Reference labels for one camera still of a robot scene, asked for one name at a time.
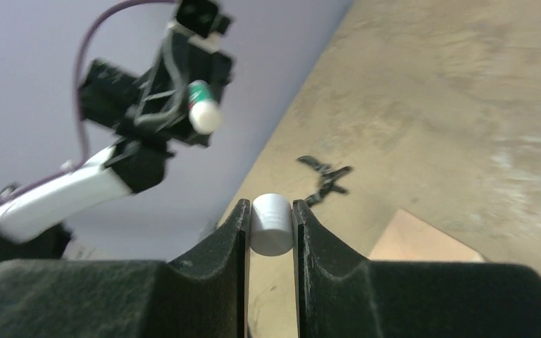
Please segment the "white cylindrical object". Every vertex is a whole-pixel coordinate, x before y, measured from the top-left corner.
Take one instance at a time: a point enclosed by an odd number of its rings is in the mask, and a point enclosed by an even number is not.
[[[264,194],[252,203],[250,247],[262,256],[280,256],[293,247],[291,204],[279,194]]]
[[[223,121],[218,105],[214,101],[196,102],[189,110],[189,121],[200,135],[212,134]]]

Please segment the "cardboard piece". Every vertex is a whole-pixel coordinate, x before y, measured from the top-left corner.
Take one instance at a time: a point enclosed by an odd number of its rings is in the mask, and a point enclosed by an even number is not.
[[[374,261],[484,262],[476,250],[399,209],[368,256]]]

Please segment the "wall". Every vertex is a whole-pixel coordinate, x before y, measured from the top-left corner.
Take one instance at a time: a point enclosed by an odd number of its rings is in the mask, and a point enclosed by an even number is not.
[[[114,1],[0,0],[0,189],[31,182],[79,157],[72,123],[71,65],[86,27]],[[324,50],[351,0],[227,0],[236,17],[223,47],[237,59],[223,102],[225,124],[209,149],[175,145],[163,184],[70,220],[80,236],[118,257],[171,258],[219,218]],[[142,72],[169,5],[130,9],[94,40],[102,56]],[[93,151],[114,138],[90,128]]]

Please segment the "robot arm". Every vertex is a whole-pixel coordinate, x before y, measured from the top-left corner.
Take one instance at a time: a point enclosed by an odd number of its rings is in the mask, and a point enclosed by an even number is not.
[[[206,109],[218,107],[231,81],[232,58],[216,43],[230,22],[212,1],[183,0],[145,74],[92,62],[80,88],[82,112],[118,141],[81,168],[0,206],[0,261],[61,258],[72,244],[83,250],[64,226],[66,218],[161,183],[175,155],[168,150],[171,140],[209,145],[218,116],[211,124]]]

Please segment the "table surface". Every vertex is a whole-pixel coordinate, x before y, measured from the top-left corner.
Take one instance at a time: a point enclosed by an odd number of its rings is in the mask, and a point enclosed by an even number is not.
[[[357,1],[234,202],[308,196],[302,155],[354,166],[313,210],[362,254],[405,208],[541,274],[541,2]],[[252,257],[249,322],[297,336],[290,253]]]

